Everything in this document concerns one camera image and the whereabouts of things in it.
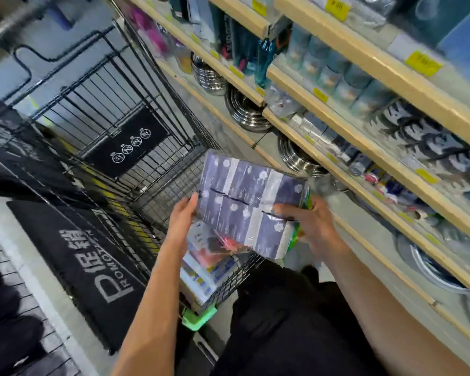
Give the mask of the person's right hand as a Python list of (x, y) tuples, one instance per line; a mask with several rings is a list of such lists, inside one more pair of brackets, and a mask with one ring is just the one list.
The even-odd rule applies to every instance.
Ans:
[(299, 221), (311, 251), (319, 259), (325, 261), (341, 239), (333, 225), (332, 214), (326, 201), (319, 196), (312, 195), (311, 202), (310, 215)]

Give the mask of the person's left hand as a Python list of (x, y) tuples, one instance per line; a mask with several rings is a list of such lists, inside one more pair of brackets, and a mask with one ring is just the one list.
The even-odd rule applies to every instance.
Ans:
[(165, 244), (173, 248), (181, 257), (187, 251), (187, 234), (193, 219), (187, 215), (187, 203), (190, 197), (184, 197), (175, 204), (169, 217), (168, 231)]

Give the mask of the green packet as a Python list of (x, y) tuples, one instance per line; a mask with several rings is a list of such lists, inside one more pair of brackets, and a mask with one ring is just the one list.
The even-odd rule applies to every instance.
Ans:
[[(302, 201), (300, 202), (300, 208), (306, 209), (306, 210), (311, 210), (312, 209), (312, 202), (311, 202), (311, 189), (310, 189), (310, 183), (308, 182), (306, 184), (306, 192), (304, 193), (304, 196), (302, 198)], [(298, 243), (299, 240), (301, 240), (304, 237), (304, 231), (301, 226), (301, 222), (298, 220), (295, 220), (294, 223), (294, 231), (287, 249), (287, 252), (290, 252), (291, 249), (293, 249), (296, 244)]]

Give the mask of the dark blue packet bundle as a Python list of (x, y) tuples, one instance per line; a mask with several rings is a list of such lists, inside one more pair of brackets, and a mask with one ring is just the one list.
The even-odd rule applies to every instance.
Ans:
[(223, 238), (267, 259), (285, 257), (294, 220), (272, 212), (275, 203), (300, 207), (305, 177), (229, 157), (209, 149), (198, 187), (197, 215)]

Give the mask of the person's left forearm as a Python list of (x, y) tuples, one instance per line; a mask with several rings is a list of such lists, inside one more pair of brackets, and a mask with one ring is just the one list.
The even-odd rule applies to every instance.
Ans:
[(162, 245), (111, 376), (174, 376), (179, 285), (186, 240)]

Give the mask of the stack of steel bowls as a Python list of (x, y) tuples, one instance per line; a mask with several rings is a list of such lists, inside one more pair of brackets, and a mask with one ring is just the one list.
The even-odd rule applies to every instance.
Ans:
[(244, 130), (253, 133), (271, 131), (273, 126), (263, 116), (263, 107), (258, 107), (233, 85), (228, 85), (224, 100), (229, 114)]
[(190, 59), (193, 75), (201, 88), (211, 95), (224, 96), (228, 81), (195, 53), (191, 53)]
[(306, 173), (310, 177), (322, 177), (328, 173), (325, 167), (282, 133), (278, 135), (277, 148), (282, 161), (294, 172)]

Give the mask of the colourful packets pile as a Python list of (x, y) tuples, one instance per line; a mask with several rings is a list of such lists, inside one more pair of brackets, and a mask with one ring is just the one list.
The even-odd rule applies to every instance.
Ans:
[(185, 298), (199, 312), (221, 303), (236, 289), (251, 252), (227, 250), (216, 232), (198, 219), (189, 228), (186, 244), (180, 279)]

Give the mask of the row of small grey boxes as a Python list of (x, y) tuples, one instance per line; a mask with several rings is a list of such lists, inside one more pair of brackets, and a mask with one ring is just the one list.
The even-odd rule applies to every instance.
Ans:
[(351, 176), (365, 178), (372, 165), (370, 158), (313, 113), (296, 113), (286, 123), (307, 143), (344, 168)]

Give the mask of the black cart sign white icons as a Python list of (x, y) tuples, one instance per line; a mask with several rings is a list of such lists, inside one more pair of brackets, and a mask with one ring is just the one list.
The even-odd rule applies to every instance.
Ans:
[(119, 178), (168, 136), (167, 129), (144, 107), (90, 149), (84, 162), (107, 177)]

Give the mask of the row of assorted small rolls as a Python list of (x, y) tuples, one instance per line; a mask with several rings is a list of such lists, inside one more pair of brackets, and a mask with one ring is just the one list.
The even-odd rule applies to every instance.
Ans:
[(379, 166), (371, 165), (361, 177), (374, 187), (383, 202), (394, 205), (410, 220), (430, 227), (445, 221), (442, 215)]

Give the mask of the black mat with white letters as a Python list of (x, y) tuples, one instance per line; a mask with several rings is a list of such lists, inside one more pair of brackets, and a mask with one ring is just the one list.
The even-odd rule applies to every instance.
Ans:
[(147, 280), (123, 251), (105, 214), (46, 202), (10, 201), (7, 206), (103, 347), (117, 352)]

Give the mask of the row of teal cylindrical packs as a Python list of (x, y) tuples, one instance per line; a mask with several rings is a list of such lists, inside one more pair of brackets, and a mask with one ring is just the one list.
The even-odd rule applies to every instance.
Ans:
[(382, 82), (295, 22), (285, 58), (308, 91), (325, 95), (358, 118), (368, 119), (395, 100)]

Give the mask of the wooden edged store shelf unit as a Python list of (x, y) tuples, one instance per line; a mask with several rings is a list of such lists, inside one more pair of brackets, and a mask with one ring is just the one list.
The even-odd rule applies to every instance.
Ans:
[[(382, 82), (396, 98), (407, 100), (470, 144), (470, 85), (453, 68), (418, 43), (409, 42), (408, 49), (402, 48), (406, 57), (420, 50), (444, 64), (430, 78), (419, 74), (388, 49), (393, 43), (394, 48), (403, 45), (407, 36), (401, 31), (390, 24), (378, 29), (377, 20), (357, 13), (355, 0), (348, 0), (351, 11), (340, 22), (325, 11), (326, 1), (276, 0), (276, 12), (283, 16), (279, 26), (296, 22)], [(370, 183), (351, 176), (307, 143), (285, 119), (277, 118), (269, 107), (264, 109), (263, 114), (280, 133), (323, 165), (360, 200), (340, 196), (339, 192), (328, 199), (339, 233), (351, 242), (359, 258), (404, 307), (470, 366), (470, 293), (461, 295), (432, 284), (407, 265), (395, 247), (395, 235), (402, 233), (470, 289), (470, 192), (461, 192), (443, 181), (426, 183), (366, 130), (365, 123), (373, 116), (361, 119), (332, 99), (327, 104), (321, 102), (302, 85), (299, 74), (286, 65), (284, 54), (272, 60), (267, 78), (445, 218), (436, 227), (410, 220), (394, 205), (383, 202)]]

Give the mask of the row of blue boxes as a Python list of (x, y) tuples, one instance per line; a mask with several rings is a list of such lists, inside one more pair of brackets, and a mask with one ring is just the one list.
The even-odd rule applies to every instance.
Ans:
[(271, 61), (282, 51), (285, 26), (274, 0), (167, 0), (172, 16), (195, 33), (256, 85), (266, 89)]

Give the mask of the pink packaged items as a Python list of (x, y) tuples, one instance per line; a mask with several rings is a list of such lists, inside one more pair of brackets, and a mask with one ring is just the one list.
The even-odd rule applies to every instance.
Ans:
[(131, 20), (137, 26), (138, 34), (150, 49), (153, 56), (168, 58), (170, 55), (169, 43), (160, 26), (142, 10), (132, 7)]

